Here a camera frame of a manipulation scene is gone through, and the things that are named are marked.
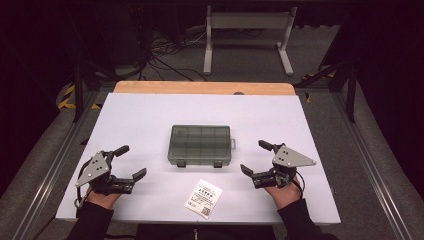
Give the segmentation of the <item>yellow black hazard tape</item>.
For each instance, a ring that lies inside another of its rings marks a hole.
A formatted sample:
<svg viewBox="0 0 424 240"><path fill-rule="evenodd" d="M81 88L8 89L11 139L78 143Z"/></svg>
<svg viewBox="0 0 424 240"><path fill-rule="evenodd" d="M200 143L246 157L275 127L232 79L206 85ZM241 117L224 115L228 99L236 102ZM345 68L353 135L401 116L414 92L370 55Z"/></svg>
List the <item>yellow black hazard tape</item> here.
<svg viewBox="0 0 424 240"><path fill-rule="evenodd" d="M303 82L303 81L306 81L306 80L312 78L313 76L314 76L313 74L307 74L307 75L304 75L301 80ZM321 77L321 79L332 79L333 77L334 77L334 73L329 73L329 74ZM311 95L308 92L305 93L305 98L306 98L307 103L312 102Z"/></svg>
<svg viewBox="0 0 424 240"><path fill-rule="evenodd" d="M65 91L62 99L58 103L59 109L76 109L76 104L70 103L69 99L72 95L72 93L75 91L75 84L70 84L67 90ZM101 103L94 103L91 106L91 109L102 109L103 104Z"/></svg>

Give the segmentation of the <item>white metal stand frame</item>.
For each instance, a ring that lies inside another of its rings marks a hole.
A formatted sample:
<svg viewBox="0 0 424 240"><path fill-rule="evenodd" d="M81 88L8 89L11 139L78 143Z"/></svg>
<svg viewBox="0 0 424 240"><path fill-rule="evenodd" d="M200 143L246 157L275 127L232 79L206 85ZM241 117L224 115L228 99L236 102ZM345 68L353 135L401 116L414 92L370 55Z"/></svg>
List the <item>white metal stand frame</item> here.
<svg viewBox="0 0 424 240"><path fill-rule="evenodd" d="M204 56L203 73L212 73L213 29L272 29L282 30L282 40L276 43L280 60L285 74L292 76L294 70L290 63L286 48L291 30L296 18L297 8L292 7L283 12L214 12L211 6L206 13L206 48Z"/></svg>

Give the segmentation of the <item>person's dark torso clothing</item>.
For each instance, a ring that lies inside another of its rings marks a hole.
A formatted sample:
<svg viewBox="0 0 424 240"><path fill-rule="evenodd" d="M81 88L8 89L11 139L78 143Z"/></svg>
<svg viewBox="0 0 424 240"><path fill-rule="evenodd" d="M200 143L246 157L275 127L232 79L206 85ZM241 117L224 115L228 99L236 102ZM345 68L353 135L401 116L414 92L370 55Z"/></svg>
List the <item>person's dark torso clothing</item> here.
<svg viewBox="0 0 424 240"><path fill-rule="evenodd" d="M269 225L139 224L136 240L276 240Z"/></svg>

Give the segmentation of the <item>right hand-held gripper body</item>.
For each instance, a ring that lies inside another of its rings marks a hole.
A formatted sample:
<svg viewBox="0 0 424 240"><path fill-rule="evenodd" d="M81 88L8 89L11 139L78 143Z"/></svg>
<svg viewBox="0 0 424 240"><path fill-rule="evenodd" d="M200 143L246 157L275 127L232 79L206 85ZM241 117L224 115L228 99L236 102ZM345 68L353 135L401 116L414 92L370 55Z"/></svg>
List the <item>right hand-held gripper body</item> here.
<svg viewBox="0 0 424 240"><path fill-rule="evenodd" d="M287 147L285 144L275 145L278 151L274 153L272 159L273 167L267 172L253 174L252 181L256 189L265 187L283 188L293 181L298 167L316 164L315 160Z"/></svg>

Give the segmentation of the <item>white table cover board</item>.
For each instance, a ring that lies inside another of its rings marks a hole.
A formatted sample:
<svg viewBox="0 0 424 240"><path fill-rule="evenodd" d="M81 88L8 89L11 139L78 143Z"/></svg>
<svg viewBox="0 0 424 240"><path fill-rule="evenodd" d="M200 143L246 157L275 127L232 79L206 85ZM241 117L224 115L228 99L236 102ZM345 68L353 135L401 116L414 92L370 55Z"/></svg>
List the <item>white table cover board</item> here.
<svg viewBox="0 0 424 240"><path fill-rule="evenodd" d="M178 168L168 159L173 125L226 125L235 141L228 166ZM319 158L297 96L124 94L107 96L88 144L87 161L100 150L123 145L129 151L112 162L112 172L127 178L146 168L131 194L115 205L114 220L157 223L273 224L276 207L263 189L256 189L241 164L255 172L272 166L273 155L259 140ZM184 207L199 180L223 190L208 220Z"/></svg>

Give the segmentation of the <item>small white printed packet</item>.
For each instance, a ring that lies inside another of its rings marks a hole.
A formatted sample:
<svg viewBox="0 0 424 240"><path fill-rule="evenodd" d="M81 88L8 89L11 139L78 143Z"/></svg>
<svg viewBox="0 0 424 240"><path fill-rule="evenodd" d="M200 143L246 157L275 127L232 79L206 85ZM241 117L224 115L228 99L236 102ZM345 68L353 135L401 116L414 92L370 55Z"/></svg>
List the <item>small white printed packet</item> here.
<svg viewBox="0 0 424 240"><path fill-rule="evenodd" d="M221 188L199 180L184 207L208 220L222 192Z"/></svg>

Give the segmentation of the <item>black metal stand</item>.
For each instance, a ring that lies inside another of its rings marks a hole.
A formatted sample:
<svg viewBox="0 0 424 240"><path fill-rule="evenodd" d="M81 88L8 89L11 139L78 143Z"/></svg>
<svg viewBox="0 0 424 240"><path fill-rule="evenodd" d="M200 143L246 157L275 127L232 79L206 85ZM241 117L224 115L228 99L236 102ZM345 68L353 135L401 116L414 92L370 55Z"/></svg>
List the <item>black metal stand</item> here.
<svg viewBox="0 0 424 240"><path fill-rule="evenodd" d="M335 65L326 67L317 73L308 76L305 80L301 80L294 85L295 88L305 88L320 79L332 74L330 82L327 87L331 92L340 92L344 86L347 86L347 96L345 103L345 111L348 119L354 123L354 105L356 97L356 76L357 71L353 62L340 62Z"/></svg>
<svg viewBox="0 0 424 240"><path fill-rule="evenodd" d="M101 86L100 72L107 81L118 81L95 11L85 5L61 5L58 18L66 50L73 65L78 121L85 110L83 87L97 91Z"/></svg>

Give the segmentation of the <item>person's left hand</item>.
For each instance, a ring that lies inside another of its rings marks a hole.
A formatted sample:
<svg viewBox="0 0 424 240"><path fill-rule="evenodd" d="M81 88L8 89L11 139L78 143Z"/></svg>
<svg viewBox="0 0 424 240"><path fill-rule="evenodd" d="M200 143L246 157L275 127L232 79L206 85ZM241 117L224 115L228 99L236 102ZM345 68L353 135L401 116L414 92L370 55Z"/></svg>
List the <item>person's left hand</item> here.
<svg viewBox="0 0 424 240"><path fill-rule="evenodd" d="M121 197L121 194L99 194L95 193L91 188L87 189L86 200L90 203L101 206L105 209L112 210L115 202Z"/></svg>

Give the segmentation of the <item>grey clear plastic compartment box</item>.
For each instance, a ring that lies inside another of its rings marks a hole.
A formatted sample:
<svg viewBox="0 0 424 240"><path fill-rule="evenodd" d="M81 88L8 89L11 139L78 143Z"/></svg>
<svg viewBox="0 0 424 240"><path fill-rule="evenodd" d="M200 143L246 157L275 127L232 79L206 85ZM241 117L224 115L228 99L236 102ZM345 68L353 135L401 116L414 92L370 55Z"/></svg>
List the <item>grey clear plastic compartment box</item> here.
<svg viewBox="0 0 424 240"><path fill-rule="evenodd" d="M173 125L168 161L179 168L188 165L222 168L230 164L232 148L229 126Z"/></svg>

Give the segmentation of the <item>aluminium floor rail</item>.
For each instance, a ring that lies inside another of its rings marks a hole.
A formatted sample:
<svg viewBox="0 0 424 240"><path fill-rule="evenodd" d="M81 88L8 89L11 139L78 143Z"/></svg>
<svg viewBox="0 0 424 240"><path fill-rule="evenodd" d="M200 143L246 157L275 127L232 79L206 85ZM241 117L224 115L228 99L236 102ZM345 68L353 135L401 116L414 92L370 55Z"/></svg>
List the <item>aluminium floor rail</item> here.
<svg viewBox="0 0 424 240"><path fill-rule="evenodd" d="M344 124L346 125L349 134L353 138L355 146L359 152L361 164L366 172L366 175L371 183L371 186L376 194L386 218L396 236L397 240L413 240L412 235L401 216L398 207L390 193L387 185L378 171L371 153L365 145L365 141L360 134L360 131L355 123L353 123L345 110L345 102L339 93L332 93L332 99L340 112Z"/></svg>
<svg viewBox="0 0 424 240"><path fill-rule="evenodd" d="M62 109L31 151L15 179L14 202L20 218L11 240L29 240L35 234L38 221L54 217L69 179L82 154L82 139L93 127L91 110L98 92L88 92L83 100L82 115L75 120L75 112Z"/></svg>

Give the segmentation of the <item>person's right hand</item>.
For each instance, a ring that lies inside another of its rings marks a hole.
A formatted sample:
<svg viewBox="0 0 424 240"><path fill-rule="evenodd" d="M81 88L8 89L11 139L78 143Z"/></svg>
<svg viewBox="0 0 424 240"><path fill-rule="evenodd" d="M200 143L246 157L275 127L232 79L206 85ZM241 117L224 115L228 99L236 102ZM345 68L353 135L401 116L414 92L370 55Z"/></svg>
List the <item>person's right hand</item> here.
<svg viewBox="0 0 424 240"><path fill-rule="evenodd" d="M299 189L299 181L296 177L283 188L266 187L265 191L271 196L276 207L282 209L301 199L302 191Z"/></svg>

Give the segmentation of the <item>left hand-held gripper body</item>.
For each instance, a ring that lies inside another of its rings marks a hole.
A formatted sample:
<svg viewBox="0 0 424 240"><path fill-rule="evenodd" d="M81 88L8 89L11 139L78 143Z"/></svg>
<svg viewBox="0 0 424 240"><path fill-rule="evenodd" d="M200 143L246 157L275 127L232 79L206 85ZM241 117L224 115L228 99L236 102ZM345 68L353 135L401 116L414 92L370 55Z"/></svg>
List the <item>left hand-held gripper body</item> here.
<svg viewBox="0 0 424 240"><path fill-rule="evenodd" d="M133 179L117 178L111 174L112 162L106 162L108 152L110 151L98 151L83 164L75 183L77 189L88 184L95 193L99 194L132 193Z"/></svg>

